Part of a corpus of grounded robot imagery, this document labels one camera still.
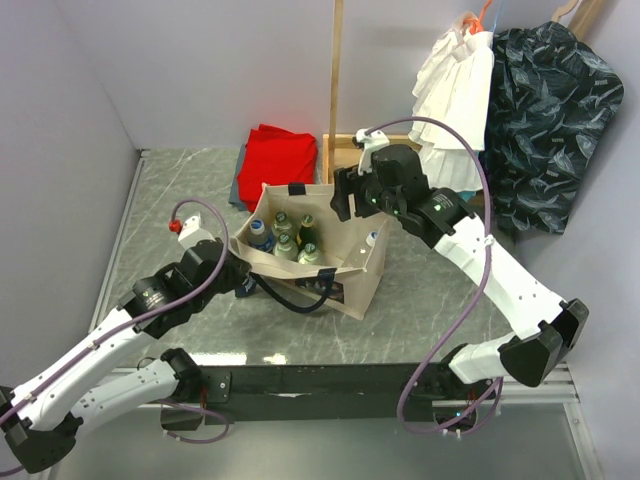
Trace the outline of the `beige canvas tote bag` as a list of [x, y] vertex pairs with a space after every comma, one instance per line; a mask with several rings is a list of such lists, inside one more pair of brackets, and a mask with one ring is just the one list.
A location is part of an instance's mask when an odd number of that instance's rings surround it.
[[[331, 185], [263, 187], [254, 213], [231, 240], [231, 251], [248, 262], [252, 272], [314, 300], [324, 293], [322, 269], [334, 271], [334, 285], [326, 304], [357, 320], [365, 317], [384, 273], [391, 220], [383, 213], [368, 218], [352, 216], [342, 223], [330, 207]], [[284, 212], [296, 228], [309, 214], [319, 237], [319, 263], [304, 265], [261, 251], [249, 243], [251, 223], [262, 220], [271, 226]]]

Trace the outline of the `dark green Perrier bottle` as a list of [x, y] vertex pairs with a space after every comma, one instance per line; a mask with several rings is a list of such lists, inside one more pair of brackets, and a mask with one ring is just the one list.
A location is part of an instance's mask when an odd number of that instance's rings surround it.
[[300, 248], [304, 248], [307, 244], [316, 245], [318, 243], [315, 219], [311, 214], [304, 214], [301, 218], [301, 225], [297, 234], [297, 243]]

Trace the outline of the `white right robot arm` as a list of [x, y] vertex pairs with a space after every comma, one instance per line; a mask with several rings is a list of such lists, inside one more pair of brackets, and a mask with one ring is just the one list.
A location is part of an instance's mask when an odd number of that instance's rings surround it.
[[460, 398], [473, 383], [510, 376], [536, 387], [574, 348], [589, 309], [566, 300], [536, 280], [485, 230], [483, 220], [457, 193], [432, 188], [417, 153], [406, 145], [372, 155], [371, 169], [334, 172], [331, 208], [341, 221], [384, 212], [409, 234], [458, 267], [508, 321], [508, 335], [467, 344], [438, 374], [441, 392]]

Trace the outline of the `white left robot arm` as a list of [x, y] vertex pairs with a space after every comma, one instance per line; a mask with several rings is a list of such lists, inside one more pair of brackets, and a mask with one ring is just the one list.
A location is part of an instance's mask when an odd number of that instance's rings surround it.
[[61, 461], [76, 441], [111, 419], [156, 400], [200, 400], [200, 368], [182, 348], [109, 383], [119, 362], [239, 287], [250, 265], [220, 239], [201, 240], [154, 275], [137, 281], [87, 337], [43, 372], [1, 390], [1, 429], [22, 469]]

